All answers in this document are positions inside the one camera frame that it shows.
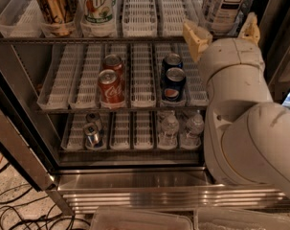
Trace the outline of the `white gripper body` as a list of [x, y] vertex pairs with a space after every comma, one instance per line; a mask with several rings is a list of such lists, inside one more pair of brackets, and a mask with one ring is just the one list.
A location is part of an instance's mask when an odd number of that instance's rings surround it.
[[237, 65], [250, 65], [261, 71], [265, 69], [260, 49], [254, 43], [241, 38], [216, 40], [202, 54], [197, 63], [205, 84], [218, 71]]

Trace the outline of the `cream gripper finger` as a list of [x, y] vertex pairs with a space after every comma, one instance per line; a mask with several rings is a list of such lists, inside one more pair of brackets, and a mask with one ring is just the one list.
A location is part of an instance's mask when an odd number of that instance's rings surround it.
[[212, 34], [188, 19], [183, 23], [183, 38], [188, 44], [190, 56], [195, 62], [212, 44]]
[[250, 12], [248, 14], [246, 21], [241, 27], [238, 37], [258, 45], [260, 40], [260, 30], [257, 25], [257, 15], [254, 12]]

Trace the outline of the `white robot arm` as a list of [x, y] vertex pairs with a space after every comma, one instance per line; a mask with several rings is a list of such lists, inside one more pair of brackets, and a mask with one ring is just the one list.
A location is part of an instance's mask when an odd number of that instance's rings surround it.
[[248, 15], [237, 37], [217, 40], [187, 19], [183, 37], [209, 96], [209, 172], [224, 185], [270, 184], [290, 199], [290, 110], [273, 101], [264, 79], [257, 16]]

